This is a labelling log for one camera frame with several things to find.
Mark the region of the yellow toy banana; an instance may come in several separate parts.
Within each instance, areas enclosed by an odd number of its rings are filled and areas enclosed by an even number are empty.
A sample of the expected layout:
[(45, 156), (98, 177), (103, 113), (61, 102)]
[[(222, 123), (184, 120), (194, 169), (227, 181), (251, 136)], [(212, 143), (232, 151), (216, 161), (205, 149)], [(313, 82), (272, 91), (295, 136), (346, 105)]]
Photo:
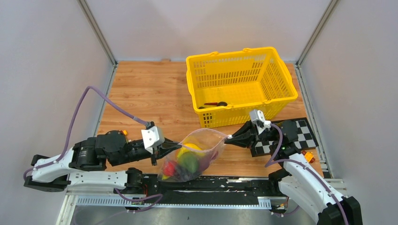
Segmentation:
[(204, 157), (206, 153), (193, 143), (186, 143), (181, 149), (176, 151), (176, 158), (180, 158), (184, 153), (192, 153), (197, 157)]

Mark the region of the red toy food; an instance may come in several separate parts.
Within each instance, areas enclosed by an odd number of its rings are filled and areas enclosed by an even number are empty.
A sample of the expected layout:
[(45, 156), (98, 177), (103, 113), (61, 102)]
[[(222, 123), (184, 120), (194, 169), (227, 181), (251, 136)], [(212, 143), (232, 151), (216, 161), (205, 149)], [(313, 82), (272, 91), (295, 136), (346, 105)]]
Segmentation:
[(170, 161), (166, 161), (163, 165), (162, 168), (162, 173), (165, 176), (173, 176), (176, 172), (176, 167), (177, 167), (177, 162), (170, 160)]

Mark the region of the green toy mango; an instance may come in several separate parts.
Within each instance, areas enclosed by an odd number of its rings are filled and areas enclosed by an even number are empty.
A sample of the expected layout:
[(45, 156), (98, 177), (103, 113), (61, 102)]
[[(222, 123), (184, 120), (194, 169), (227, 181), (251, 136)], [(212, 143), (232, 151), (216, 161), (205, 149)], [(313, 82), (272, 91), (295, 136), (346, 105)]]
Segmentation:
[(195, 155), (191, 153), (184, 153), (179, 159), (178, 163), (188, 171), (194, 173), (198, 170), (199, 162)]

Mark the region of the clear zip top bag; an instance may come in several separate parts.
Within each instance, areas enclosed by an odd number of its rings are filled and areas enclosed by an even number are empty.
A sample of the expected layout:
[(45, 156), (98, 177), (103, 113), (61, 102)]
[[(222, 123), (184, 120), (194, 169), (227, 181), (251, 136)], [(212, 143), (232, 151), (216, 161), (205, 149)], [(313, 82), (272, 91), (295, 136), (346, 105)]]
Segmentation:
[(181, 148), (166, 155), (158, 181), (179, 183), (198, 178), (222, 154), (229, 138), (209, 128), (191, 132), (179, 143)]

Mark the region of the purple toy eggplant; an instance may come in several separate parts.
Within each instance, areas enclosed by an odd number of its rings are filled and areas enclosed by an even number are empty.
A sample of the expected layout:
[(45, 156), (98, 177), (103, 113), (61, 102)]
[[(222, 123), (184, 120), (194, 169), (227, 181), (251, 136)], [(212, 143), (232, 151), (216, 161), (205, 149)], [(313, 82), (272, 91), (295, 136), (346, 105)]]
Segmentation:
[(210, 164), (217, 159), (218, 155), (218, 151), (212, 151), (207, 153), (205, 156), (202, 156), (199, 159), (199, 170), (206, 170), (210, 166)]

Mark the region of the dark toy grapes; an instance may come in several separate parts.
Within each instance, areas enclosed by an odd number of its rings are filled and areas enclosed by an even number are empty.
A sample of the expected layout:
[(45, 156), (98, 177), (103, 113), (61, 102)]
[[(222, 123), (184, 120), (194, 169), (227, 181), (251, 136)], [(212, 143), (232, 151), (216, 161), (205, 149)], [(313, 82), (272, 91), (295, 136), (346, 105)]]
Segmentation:
[(190, 180), (194, 180), (201, 175), (200, 172), (190, 172), (184, 167), (176, 167), (175, 173), (173, 175), (176, 182), (186, 182)]

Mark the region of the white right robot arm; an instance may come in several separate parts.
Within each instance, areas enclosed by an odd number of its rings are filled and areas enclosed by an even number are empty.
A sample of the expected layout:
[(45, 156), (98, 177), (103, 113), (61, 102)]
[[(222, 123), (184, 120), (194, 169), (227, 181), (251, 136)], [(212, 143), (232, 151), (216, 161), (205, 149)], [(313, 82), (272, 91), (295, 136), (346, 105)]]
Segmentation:
[(271, 158), (266, 166), (281, 166), (269, 175), (271, 194), (289, 197), (318, 225), (363, 224), (359, 201), (346, 197), (319, 175), (295, 145), (298, 138), (299, 129), (293, 120), (277, 124), (249, 120), (225, 143), (255, 150), (257, 144), (271, 141)]

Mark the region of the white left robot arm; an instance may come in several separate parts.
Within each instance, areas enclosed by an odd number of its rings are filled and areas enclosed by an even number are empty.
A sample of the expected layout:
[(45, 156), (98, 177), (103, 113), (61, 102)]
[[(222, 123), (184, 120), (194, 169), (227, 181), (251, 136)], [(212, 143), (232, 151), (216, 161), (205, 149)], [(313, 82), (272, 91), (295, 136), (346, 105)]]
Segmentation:
[(158, 159), (181, 147), (166, 138), (150, 153), (144, 140), (128, 141), (125, 132), (112, 130), (76, 143), (61, 159), (35, 155), (32, 173), (26, 177), (24, 186), (43, 192), (62, 192), (67, 187), (101, 187), (137, 194), (144, 190), (142, 171), (130, 167), (126, 171), (106, 172), (107, 163), (116, 166), (149, 158), (156, 165)]

